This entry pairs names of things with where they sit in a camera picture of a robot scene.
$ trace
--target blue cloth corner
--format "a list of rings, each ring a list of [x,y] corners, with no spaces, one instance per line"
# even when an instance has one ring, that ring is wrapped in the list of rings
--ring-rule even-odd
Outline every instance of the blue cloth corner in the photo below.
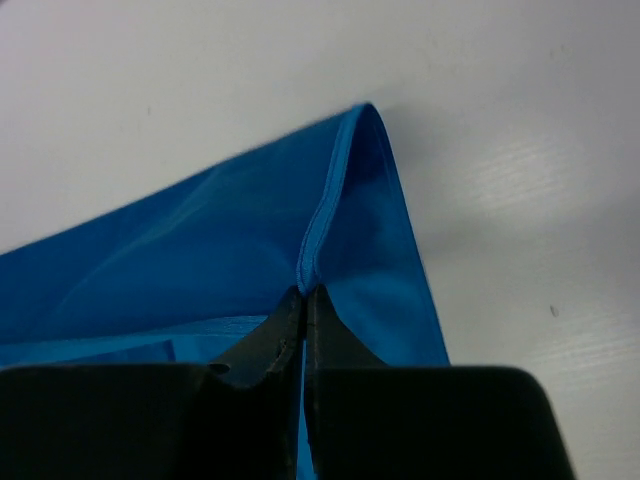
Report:
[[[318,283],[382,360],[448,364],[368,104],[0,256],[0,367],[208,362]]]

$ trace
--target screw hole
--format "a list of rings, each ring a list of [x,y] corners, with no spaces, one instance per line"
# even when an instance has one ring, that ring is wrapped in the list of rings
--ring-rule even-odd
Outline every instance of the screw hole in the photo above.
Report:
[[[229,370],[231,370],[231,367],[226,363],[210,363],[209,368],[216,375],[224,375]]]

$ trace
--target blue fabric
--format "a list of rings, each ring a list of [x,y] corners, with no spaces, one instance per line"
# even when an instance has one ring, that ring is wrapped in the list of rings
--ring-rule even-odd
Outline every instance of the blue fabric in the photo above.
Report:
[[[0,256],[0,366],[207,362],[319,282],[386,362],[448,364],[371,105]]]

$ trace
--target black plastic part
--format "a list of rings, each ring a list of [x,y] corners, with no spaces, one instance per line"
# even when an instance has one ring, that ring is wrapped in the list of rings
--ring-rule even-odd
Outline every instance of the black plastic part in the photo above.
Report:
[[[0,372],[0,478],[295,478],[302,316],[292,289],[211,367]]]
[[[324,287],[307,308],[305,413],[321,480],[574,478],[549,402],[529,374],[381,367]]]

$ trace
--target white surface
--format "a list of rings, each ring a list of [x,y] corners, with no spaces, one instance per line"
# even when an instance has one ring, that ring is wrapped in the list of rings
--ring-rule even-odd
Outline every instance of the white surface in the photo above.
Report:
[[[533,371],[579,477],[640,478],[639,22],[637,0],[9,0],[0,250],[372,100],[452,360]]]

